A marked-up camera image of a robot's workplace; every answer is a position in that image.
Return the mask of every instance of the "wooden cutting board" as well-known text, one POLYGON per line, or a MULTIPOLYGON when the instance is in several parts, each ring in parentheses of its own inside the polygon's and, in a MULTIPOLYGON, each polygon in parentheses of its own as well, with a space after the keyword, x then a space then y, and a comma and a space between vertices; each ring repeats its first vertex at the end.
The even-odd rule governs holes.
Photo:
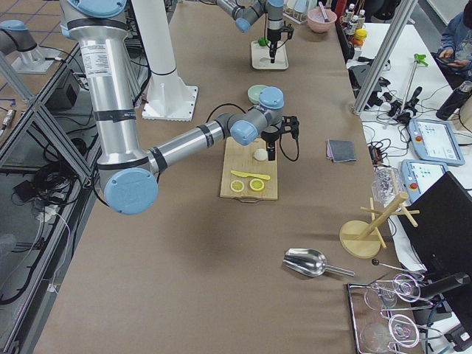
POLYGON ((266 142, 261 138, 254 140, 247 146, 239 145, 231 137, 226 140, 220 197, 241 200, 262 199, 267 201, 276 201, 278 199, 277 158, 274 161, 266 160, 260 162, 253 157, 257 149, 265 148, 266 142), (264 181, 264 190, 255 192, 249 188, 249 181, 251 181, 253 177, 237 177, 231 174, 231 170, 247 173, 263 173, 270 175, 271 179, 264 181), (233 192, 231 190, 230 184, 235 179, 239 179, 244 183, 244 190, 242 192, 233 192))

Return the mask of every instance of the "brown table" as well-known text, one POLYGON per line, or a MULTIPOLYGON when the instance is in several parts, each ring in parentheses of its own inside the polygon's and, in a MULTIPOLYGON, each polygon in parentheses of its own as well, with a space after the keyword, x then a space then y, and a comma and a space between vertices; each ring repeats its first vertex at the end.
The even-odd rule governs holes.
MULTIPOLYGON (((311 247, 354 270, 354 282, 385 272, 339 242, 343 223, 369 220, 359 207, 374 174, 335 30, 296 27, 289 69, 256 72, 249 44, 263 21, 241 34, 217 7, 184 2, 170 27, 179 74, 199 87, 195 117, 139 119, 142 145, 201 124, 221 103, 248 107, 247 88, 263 83, 280 87, 285 113, 299 117, 299 161, 279 155, 276 202, 218 197, 219 144, 169 168, 141 215, 96 203, 35 353, 353 353, 344 288, 352 280, 282 266, 286 249, 311 247), (352 140, 358 161, 327 160, 326 139, 352 140)), ((285 150, 295 154, 290 139, 285 150)), ((393 263, 392 244, 379 257, 393 263)))

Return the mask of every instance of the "yellow plastic knife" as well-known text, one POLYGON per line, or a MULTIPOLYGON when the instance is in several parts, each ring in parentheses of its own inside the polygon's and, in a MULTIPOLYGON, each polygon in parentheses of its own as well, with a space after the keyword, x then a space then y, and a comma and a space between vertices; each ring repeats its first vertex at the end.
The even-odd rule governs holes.
POLYGON ((263 174, 260 174, 260 173, 250 173, 250 172, 241 172, 241 171, 231 170, 231 174, 235 175, 235 176, 238 176, 238 177, 260 178, 260 179, 265 179, 266 181, 271 179, 271 177, 269 175, 263 175, 263 174))

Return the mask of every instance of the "black bottle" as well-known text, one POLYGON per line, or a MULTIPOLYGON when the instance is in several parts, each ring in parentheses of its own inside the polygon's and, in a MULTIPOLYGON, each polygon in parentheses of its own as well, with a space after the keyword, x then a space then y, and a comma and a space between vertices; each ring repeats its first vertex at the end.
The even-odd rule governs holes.
POLYGON ((448 99, 442 104, 441 108, 437 110, 436 117, 442 120, 448 120, 448 118, 454 113, 454 111, 462 107, 471 95, 472 82, 464 81, 461 85, 452 91, 448 99))

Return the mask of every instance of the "white plate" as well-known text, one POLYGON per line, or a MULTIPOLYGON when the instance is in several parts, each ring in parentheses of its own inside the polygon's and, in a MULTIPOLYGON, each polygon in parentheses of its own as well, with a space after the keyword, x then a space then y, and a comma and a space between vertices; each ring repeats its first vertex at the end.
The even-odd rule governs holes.
POLYGON ((285 45, 277 50, 275 63, 271 63, 271 57, 267 46, 260 46, 257 41, 251 42, 252 67, 258 70, 285 70, 288 68, 287 51, 285 45))

